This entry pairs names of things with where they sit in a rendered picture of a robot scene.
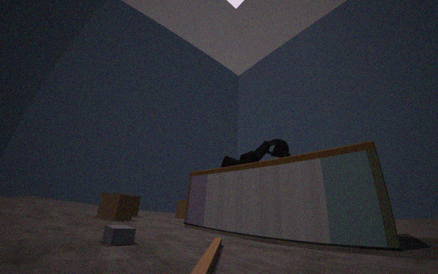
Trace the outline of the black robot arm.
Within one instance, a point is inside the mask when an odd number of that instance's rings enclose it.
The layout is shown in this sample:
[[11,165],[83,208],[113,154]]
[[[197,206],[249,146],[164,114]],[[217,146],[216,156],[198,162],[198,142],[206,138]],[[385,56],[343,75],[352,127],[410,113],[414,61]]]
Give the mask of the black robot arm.
[[[270,146],[275,145],[272,152],[269,152]],[[289,157],[289,147],[286,141],[281,139],[273,139],[271,141],[264,141],[262,145],[260,145],[254,152],[250,151],[246,154],[242,154],[240,156],[240,160],[233,159],[231,157],[225,156],[222,162],[222,167],[230,167],[237,166],[241,164],[249,164],[256,161],[260,161],[260,159],[267,154],[276,157]]]

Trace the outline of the orange-brown long bar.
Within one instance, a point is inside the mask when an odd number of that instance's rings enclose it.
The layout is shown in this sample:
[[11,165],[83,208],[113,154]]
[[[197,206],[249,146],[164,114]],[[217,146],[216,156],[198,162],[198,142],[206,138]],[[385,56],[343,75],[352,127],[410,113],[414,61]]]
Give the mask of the orange-brown long bar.
[[198,264],[190,274],[211,274],[218,252],[221,248],[222,238],[214,238]]

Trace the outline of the small tan block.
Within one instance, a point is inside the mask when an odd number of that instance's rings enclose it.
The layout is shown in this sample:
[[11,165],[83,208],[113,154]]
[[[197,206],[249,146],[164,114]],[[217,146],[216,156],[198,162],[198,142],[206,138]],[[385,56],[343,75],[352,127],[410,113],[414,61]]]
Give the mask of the small tan block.
[[177,200],[176,218],[185,219],[186,203],[187,201],[185,200]]

